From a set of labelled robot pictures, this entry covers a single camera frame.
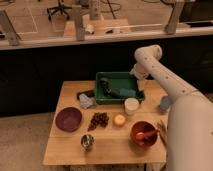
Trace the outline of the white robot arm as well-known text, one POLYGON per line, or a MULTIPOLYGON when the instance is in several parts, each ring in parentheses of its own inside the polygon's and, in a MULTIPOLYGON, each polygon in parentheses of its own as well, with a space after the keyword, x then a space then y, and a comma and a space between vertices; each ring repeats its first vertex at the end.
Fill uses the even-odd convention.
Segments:
POLYGON ((159 62, 159 45, 137 48, 134 57, 136 64, 130 73, 139 80, 150 74, 172 101, 166 171, 213 171, 213 103, 159 62))

